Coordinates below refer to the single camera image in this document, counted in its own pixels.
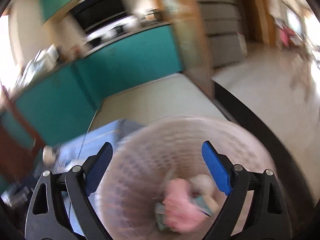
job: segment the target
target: black clamp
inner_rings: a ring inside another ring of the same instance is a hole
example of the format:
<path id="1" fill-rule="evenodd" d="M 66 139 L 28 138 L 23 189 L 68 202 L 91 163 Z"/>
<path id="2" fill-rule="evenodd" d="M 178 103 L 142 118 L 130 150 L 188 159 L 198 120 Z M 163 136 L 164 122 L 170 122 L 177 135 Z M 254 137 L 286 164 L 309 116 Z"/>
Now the black clamp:
<path id="1" fill-rule="evenodd" d="M 112 240 L 91 206 L 88 196 L 95 192 L 105 173 L 113 150 L 105 143 L 97 155 L 82 166 L 62 174 L 45 171 L 39 179 L 28 209 L 26 240 Z M 203 240 L 289 240 L 289 216 L 273 171 L 248 172 L 218 154 L 209 141 L 202 156 L 219 190 L 227 199 Z M 239 218 L 245 197 L 254 190 L 249 215 L 242 232 L 230 236 Z M 85 236 L 72 230 L 61 192 L 67 191 Z"/>

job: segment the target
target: blue rubber pad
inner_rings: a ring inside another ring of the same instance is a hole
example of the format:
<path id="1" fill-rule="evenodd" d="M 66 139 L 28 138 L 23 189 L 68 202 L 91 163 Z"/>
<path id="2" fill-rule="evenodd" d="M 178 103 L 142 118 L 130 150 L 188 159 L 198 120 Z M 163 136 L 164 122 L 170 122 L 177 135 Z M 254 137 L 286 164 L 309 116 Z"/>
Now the blue rubber pad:
<path id="1" fill-rule="evenodd" d="M 230 185 L 230 176 L 218 159 L 217 153 L 214 152 L 212 147 L 210 147 L 207 142 L 202 144 L 201 151 L 202 158 L 204 159 L 204 162 L 207 165 L 218 189 L 228 196 L 232 191 Z"/>

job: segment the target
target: pink cloth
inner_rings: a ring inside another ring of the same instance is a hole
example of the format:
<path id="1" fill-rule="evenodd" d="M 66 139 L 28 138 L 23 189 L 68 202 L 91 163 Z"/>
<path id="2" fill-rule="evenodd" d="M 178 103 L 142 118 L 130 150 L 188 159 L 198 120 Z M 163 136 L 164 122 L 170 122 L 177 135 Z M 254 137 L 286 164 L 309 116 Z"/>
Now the pink cloth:
<path id="1" fill-rule="evenodd" d="M 191 203 L 191 188 L 185 179 L 173 179 L 167 185 L 164 223 L 174 231 L 188 233 L 194 231 L 208 217 L 199 207 Z"/>
<path id="2" fill-rule="evenodd" d="M 282 43 L 286 47 L 289 47 L 289 36 L 288 36 L 287 32 L 283 29 L 280 30 L 280 38 L 282 40 Z"/>

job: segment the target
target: tile floor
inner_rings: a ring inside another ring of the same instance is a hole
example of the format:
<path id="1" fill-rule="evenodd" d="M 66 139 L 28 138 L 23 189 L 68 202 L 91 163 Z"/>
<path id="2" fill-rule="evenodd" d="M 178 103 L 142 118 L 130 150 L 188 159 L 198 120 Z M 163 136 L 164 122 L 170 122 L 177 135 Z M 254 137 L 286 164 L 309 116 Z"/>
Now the tile floor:
<path id="1" fill-rule="evenodd" d="M 299 64 L 291 51 L 252 44 L 237 65 L 212 79 L 241 100 L 280 139 L 320 198 L 320 70 Z"/>
<path id="2" fill-rule="evenodd" d="M 147 125 L 173 115 L 225 119 L 185 75 L 174 74 L 106 98 L 90 130 L 120 118 Z"/>

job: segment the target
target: bright window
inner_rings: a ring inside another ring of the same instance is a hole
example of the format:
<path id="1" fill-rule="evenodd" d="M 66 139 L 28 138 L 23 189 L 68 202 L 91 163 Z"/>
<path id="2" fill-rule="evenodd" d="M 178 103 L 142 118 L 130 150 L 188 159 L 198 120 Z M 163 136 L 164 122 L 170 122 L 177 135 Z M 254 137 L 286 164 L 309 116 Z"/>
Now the bright window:
<path id="1" fill-rule="evenodd" d="M 12 89 L 19 74 L 15 66 L 9 39 L 9 16 L 0 17 L 0 79 L 2 85 Z"/>
<path id="2" fill-rule="evenodd" d="M 299 16 L 292 11 L 290 8 L 287 8 L 287 18 L 289 27 L 294 30 L 297 34 L 302 34 L 302 26 Z"/>
<path id="3" fill-rule="evenodd" d="M 314 13 L 305 17 L 307 36 L 313 44 L 320 46 L 320 23 Z"/>

